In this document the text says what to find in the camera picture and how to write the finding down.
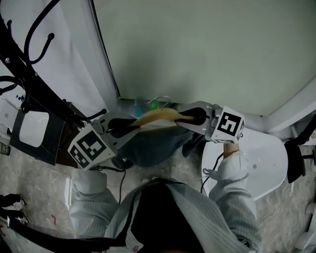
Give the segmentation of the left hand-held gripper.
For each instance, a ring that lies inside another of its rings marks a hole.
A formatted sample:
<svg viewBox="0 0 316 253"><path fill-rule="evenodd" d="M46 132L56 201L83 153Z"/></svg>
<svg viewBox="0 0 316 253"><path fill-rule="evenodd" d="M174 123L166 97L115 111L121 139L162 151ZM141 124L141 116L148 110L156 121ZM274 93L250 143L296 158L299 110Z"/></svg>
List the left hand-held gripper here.
<svg viewBox="0 0 316 253"><path fill-rule="evenodd" d="M135 121L126 113L108 112L80 131L68 153L81 169L92 169L117 156L119 149L140 131Z"/></svg>

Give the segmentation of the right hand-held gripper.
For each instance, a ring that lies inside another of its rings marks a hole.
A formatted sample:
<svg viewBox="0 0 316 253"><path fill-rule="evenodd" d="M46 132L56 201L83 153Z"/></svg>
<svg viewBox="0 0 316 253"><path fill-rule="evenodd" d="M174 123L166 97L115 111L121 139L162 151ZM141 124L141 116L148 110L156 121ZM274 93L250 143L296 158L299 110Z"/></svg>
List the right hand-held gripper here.
<svg viewBox="0 0 316 253"><path fill-rule="evenodd" d="M237 144L245 126L244 116L231 108L197 101L182 107L179 114L190 119L175 123L204 136L206 141Z"/></svg>

